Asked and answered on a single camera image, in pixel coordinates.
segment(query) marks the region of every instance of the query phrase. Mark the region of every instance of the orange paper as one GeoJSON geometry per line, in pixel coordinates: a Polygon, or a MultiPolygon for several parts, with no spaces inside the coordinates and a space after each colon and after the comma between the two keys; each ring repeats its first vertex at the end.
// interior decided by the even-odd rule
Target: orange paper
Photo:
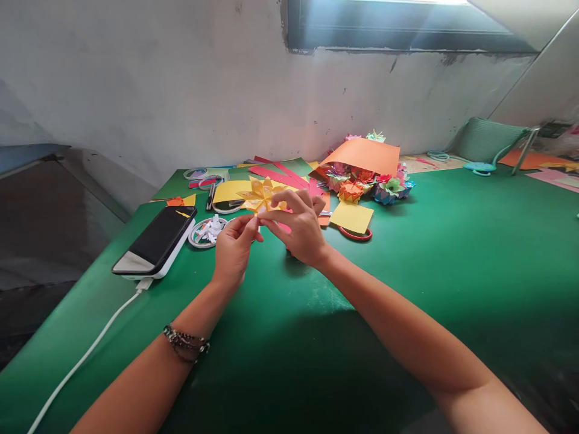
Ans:
{"type": "Polygon", "coordinates": [[[167,206],[183,206],[183,199],[180,197],[167,201],[167,206]]]}
{"type": "MultiPolygon", "coordinates": [[[[499,160],[499,163],[515,167],[519,162],[522,149],[512,149],[507,155],[499,160]]],[[[525,157],[525,161],[521,165],[522,170],[532,170],[537,169],[540,165],[544,163],[569,163],[568,160],[563,160],[557,157],[549,156],[547,154],[534,153],[529,151],[525,157]]]]}
{"type": "Polygon", "coordinates": [[[342,143],[328,158],[320,163],[340,162],[376,172],[396,175],[400,148],[368,139],[352,139],[342,143]]]}

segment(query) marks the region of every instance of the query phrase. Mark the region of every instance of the yellow origami flower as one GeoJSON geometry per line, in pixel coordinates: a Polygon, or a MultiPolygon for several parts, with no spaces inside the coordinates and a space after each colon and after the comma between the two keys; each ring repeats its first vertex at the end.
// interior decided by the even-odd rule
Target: yellow origami flower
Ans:
{"type": "Polygon", "coordinates": [[[252,210],[255,214],[272,211],[272,210],[283,210],[286,207],[285,202],[281,202],[275,208],[271,206],[271,197],[275,193],[284,191],[287,187],[274,187],[271,184],[271,180],[267,177],[263,182],[260,180],[249,177],[252,182],[252,190],[250,192],[238,192],[238,195],[245,199],[246,209],[252,210]]]}

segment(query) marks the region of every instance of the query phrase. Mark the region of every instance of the charging cable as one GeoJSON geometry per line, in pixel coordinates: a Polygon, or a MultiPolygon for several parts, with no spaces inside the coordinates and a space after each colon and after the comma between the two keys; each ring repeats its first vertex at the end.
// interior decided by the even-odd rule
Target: charging cable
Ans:
{"type": "Polygon", "coordinates": [[[46,414],[46,412],[48,411],[48,408],[50,407],[50,405],[52,405],[52,402],[54,401],[54,399],[56,398],[56,396],[60,393],[60,391],[62,390],[62,388],[65,386],[65,384],[68,382],[68,380],[71,379],[71,377],[74,375],[74,373],[79,369],[79,367],[84,363],[84,361],[90,356],[90,354],[92,353],[92,351],[95,349],[95,347],[98,345],[98,343],[101,341],[101,339],[103,338],[103,336],[107,333],[107,331],[109,330],[110,326],[113,324],[113,322],[115,322],[116,317],[120,315],[120,313],[125,309],[125,307],[127,307],[129,304],[131,304],[133,302],[133,300],[135,298],[137,298],[143,291],[146,291],[147,289],[149,289],[149,287],[151,286],[153,282],[153,278],[152,277],[144,277],[141,280],[139,280],[139,283],[136,286],[136,290],[137,292],[135,293],[134,296],[132,296],[131,298],[129,298],[125,304],[123,304],[116,312],[113,316],[110,317],[110,320],[107,322],[107,325],[104,326],[103,330],[101,331],[101,334],[98,335],[98,337],[95,339],[95,341],[92,343],[92,345],[90,346],[90,348],[86,351],[86,353],[84,354],[83,357],[81,357],[81,359],[77,362],[76,365],[74,365],[73,369],[71,369],[71,371],[66,375],[66,377],[60,382],[60,384],[56,387],[56,389],[54,390],[54,392],[52,392],[52,395],[50,395],[50,398],[46,401],[46,403],[44,404],[44,407],[42,408],[42,410],[40,410],[40,413],[38,413],[38,416],[36,417],[36,419],[34,420],[34,423],[32,423],[32,426],[30,427],[30,429],[28,430],[28,434],[33,434],[34,431],[36,431],[36,429],[38,428],[38,425],[40,424],[40,422],[42,421],[42,418],[44,417],[44,415],[46,414]]]}

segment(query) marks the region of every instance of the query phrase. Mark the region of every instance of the bracelet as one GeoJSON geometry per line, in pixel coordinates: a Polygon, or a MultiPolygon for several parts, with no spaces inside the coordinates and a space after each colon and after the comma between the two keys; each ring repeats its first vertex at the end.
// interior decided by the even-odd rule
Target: bracelet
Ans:
{"type": "Polygon", "coordinates": [[[208,352],[211,346],[205,338],[196,338],[186,333],[176,332],[172,327],[172,323],[165,326],[163,334],[166,336],[179,359],[187,363],[197,363],[196,356],[204,351],[208,352]],[[187,352],[192,354],[192,357],[189,359],[182,354],[187,352]]]}

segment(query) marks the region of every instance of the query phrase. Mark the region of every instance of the pink paper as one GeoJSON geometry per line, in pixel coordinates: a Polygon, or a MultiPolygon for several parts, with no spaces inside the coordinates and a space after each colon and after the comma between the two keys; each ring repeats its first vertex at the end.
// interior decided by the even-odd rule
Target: pink paper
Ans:
{"type": "Polygon", "coordinates": [[[528,174],[527,176],[531,177],[531,178],[535,178],[539,181],[544,181],[546,183],[552,184],[552,185],[557,186],[557,187],[561,187],[561,188],[564,188],[567,190],[574,191],[575,193],[579,193],[579,188],[572,187],[572,186],[569,186],[566,184],[558,183],[557,180],[566,178],[567,175],[565,175],[564,173],[558,172],[558,171],[554,171],[552,169],[541,168],[540,172],[528,174]]]}

